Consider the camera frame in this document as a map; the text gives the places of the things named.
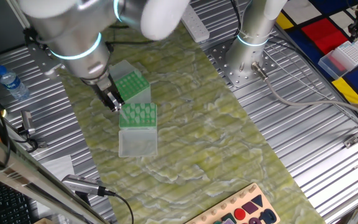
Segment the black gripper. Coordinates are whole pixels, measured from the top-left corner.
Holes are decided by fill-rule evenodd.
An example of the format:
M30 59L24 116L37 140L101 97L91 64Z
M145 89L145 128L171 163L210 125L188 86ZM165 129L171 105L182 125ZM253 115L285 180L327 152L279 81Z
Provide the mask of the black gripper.
M104 101L112 112L120 111L124 100L121 98L119 92L116 91L114 82L99 81L92 86L95 93Z

